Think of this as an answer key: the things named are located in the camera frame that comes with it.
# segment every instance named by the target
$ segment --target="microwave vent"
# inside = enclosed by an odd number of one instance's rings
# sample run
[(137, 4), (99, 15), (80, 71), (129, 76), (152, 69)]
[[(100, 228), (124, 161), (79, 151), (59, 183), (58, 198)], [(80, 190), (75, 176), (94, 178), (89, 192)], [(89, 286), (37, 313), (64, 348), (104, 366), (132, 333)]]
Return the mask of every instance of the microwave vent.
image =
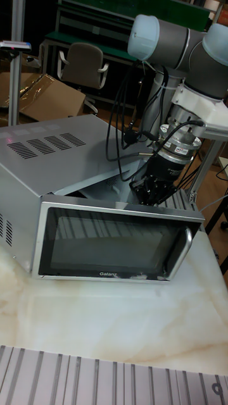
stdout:
[(113, 176), (107, 179), (106, 184), (109, 185), (110, 187), (117, 184), (117, 178), (118, 176)]
[(66, 139), (68, 142), (70, 142), (71, 144), (73, 144), (74, 146), (83, 146), (86, 145), (85, 142), (83, 142), (82, 140), (80, 140), (79, 138), (77, 138), (76, 136), (72, 135), (72, 134), (61, 134), (61, 137), (63, 137), (64, 139)]
[(48, 140), (52, 145), (60, 149), (60, 151), (64, 151), (65, 149), (71, 149), (71, 146), (63, 142), (60, 138), (57, 138), (55, 136), (49, 136), (45, 137), (44, 139)]
[(8, 144), (8, 147), (12, 149), (14, 152), (19, 154), (23, 159), (30, 159), (35, 158), (37, 155), (33, 151), (31, 151), (27, 146), (23, 145), (21, 142), (14, 142), (12, 144)]
[(9, 221), (6, 221), (6, 243), (12, 246), (13, 241), (13, 227)]
[(30, 139), (27, 141), (31, 146), (36, 148), (39, 152), (43, 154), (49, 154), (49, 153), (54, 153), (54, 149), (46, 145), (44, 142), (42, 142), (40, 139)]
[(0, 236), (3, 238), (3, 216), (0, 214)]

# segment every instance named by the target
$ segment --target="office chair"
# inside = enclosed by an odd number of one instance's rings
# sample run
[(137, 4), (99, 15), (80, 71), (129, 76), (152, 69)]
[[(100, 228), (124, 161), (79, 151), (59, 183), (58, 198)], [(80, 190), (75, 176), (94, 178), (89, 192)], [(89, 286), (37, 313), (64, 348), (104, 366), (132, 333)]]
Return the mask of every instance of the office chair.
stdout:
[[(63, 51), (58, 56), (58, 78), (64, 82), (75, 83), (81, 86), (102, 89), (105, 85), (109, 64), (103, 65), (103, 52), (97, 46), (76, 42), (69, 48), (65, 59)], [(85, 105), (89, 106), (95, 114), (98, 110), (85, 98)]]

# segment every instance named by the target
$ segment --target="chair backrest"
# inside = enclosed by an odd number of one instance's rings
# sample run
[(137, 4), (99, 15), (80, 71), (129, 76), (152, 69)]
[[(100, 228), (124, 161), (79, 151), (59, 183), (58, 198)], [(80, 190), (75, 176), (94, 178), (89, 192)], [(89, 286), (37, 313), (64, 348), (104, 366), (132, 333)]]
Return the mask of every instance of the chair backrest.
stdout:
[(70, 46), (66, 60), (62, 80), (83, 86), (99, 89), (101, 84), (103, 52), (97, 46), (76, 42)]

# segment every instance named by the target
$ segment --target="microwave door handle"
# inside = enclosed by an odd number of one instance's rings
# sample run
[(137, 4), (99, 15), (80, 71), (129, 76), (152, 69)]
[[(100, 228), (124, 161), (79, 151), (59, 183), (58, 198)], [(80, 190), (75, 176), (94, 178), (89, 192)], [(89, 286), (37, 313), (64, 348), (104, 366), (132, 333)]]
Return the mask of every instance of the microwave door handle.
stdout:
[(171, 280), (174, 278), (175, 274), (177, 273), (177, 270), (179, 269), (181, 263), (183, 262), (183, 260), (186, 257), (186, 254), (188, 253), (190, 247), (192, 246), (193, 243), (193, 235), (190, 231), (189, 228), (185, 228), (184, 230), (184, 234), (181, 232), (180, 233), (180, 237), (185, 237), (186, 238), (186, 242), (184, 244), (184, 248), (181, 251), (179, 257), (177, 258), (177, 261), (174, 264), (173, 270), (171, 271), (170, 276), (167, 277), (167, 280)]

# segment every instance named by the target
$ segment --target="microwave door window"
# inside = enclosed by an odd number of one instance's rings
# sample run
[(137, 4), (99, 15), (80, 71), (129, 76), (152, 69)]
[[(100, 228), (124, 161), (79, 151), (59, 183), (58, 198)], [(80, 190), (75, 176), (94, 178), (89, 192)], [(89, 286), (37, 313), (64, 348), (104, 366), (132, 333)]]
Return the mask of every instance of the microwave door window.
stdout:
[(59, 275), (157, 276), (176, 234), (176, 228), (151, 218), (111, 213), (59, 209), (54, 222), (49, 267)]

